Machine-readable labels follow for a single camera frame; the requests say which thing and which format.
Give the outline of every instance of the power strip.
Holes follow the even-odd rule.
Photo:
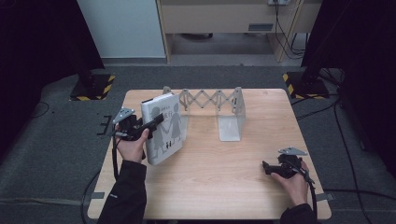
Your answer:
[[[279,5],[279,6],[286,6],[290,4],[290,0],[268,0],[269,6]]]

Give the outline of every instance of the black jacket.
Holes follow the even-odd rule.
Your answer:
[[[147,202],[147,167],[133,161],[123,161],[120,176],[107,196],[98,224],[141,224]],[[280,218],[281,224],[316,224],[309,204],[287,209]]]

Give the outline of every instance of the metal frame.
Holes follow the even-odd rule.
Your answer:
[[[172,92],[169,87],[163,87],[163,93]],[[188,116],[192,104],[197,104],[201,108],[212,104],[216,107],[216,116],[218,118],[219,139],[220,141],[240,141],[242,138],[242,129],[246,120],[245,101],[242,94],[242,88],[236,87],[230,95],[226,95],[223,90],[215,90],[213,94],[208,94],[205,90],[199,90],[192,95],[188,89],[183,89],[179,94],[180,105],[184,107],[187,115],[182,117],[182,128],[185,129],[187,137]]]

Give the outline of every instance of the black curtain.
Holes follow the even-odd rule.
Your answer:
[[[396,177],[396,1],[323,0],[302,66],[342,68],[340,92],[362,145]]]
[[[104,68],[76,0],[0,0],[0,160],[42,88],[77,73],[75,58],[86,69]]]

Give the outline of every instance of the hand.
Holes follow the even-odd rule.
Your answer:
[[[143,145],[149,136],[149,129],[145,129],[136,141],[124,141],[116,137],[117,149],[126,161],[142,162]]]
[[[306,166],[305,162],[301,161],[301,164],[303,169],[308,171],[308,167]],[[285,191],[289,194],[294,206],[307,203],[308,183],[304,180],[304,177],[300,173],[295,174],[289,179],[285,179],[276,173],[271,173],[271,177],[273,177],[283,186],[283,189],[285,189]]]

